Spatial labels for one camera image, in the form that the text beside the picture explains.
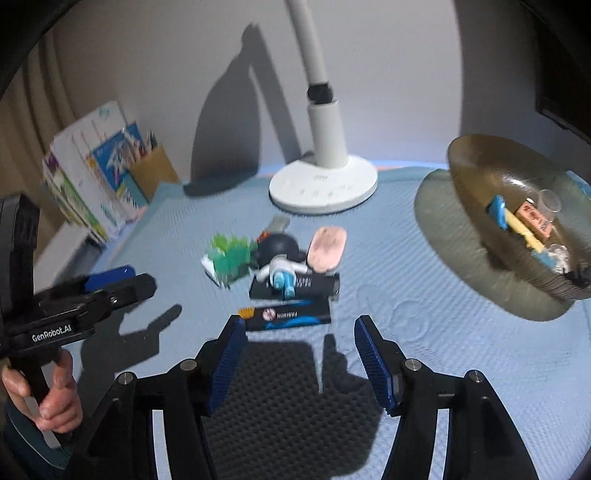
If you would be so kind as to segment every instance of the clear plastic cup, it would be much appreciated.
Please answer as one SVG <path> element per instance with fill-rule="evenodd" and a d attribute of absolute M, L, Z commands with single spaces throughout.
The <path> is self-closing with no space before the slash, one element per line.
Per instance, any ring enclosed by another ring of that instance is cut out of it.
<path fill-rule="evenodd" d="M 552 222 L 562 208 L 562 203 L 552 190 L 540 190 L 536 207 L 546 220 Z"/>

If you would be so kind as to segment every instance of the beige curtain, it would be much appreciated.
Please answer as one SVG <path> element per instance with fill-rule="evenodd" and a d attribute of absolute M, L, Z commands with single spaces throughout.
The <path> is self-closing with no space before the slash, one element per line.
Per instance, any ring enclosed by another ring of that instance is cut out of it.
<path fill-rule="evenodd" d="M 64 221 L 41 186 L 41 160 L 54 135 L 73 121 L 50 31 L 0 99 L 0 197 L 24 192 L 41 208 L 36 255 Z"/>

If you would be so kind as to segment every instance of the pink sponge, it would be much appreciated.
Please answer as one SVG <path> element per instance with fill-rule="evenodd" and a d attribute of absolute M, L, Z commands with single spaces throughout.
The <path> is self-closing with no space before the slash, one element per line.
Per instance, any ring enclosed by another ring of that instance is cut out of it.
<path fill-rule="evenodd" d="M 308 265 L 316 273 L 334 270 L 345 250 L 347 231 L 339 226 L 324 226 L 314 234 L 308 249 Z"/>

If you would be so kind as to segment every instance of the brown bowl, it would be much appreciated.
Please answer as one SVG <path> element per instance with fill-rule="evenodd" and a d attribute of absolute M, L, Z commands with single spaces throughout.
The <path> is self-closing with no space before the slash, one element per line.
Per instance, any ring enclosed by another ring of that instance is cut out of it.
<path fill-rule="evenodd" d="M 562 169 L 524 145 L 492 135 L 456 138 L 447 159 L 464 210 L 491 252 L 521 278 L 551 295 L 569 300 L 591 297 L 591 287 L 581 288 L 548 270 L 485 211 L 497 194 L 514 212 L 528 198 L 536 201 L 540 190 L 552 190 L 562 208 L 545 244 L 564 245 L 572 270 L 591 265 L 591 200 Z"/>

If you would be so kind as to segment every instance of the white desk lamp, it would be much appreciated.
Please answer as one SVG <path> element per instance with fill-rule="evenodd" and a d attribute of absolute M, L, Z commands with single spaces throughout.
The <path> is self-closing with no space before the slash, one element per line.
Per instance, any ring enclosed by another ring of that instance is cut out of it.
<path fill-rule="evenodd" d="M 306 215 L 341 212 L 375 192 L 378 172 L 367 160 L 349 155 L 333 99 L 318 32 L 306 0 L 285 0 L 308 78 L 308 115 L 314 156 L 295 160 L 271 180 L 271 200 L 283 210 Z"/>

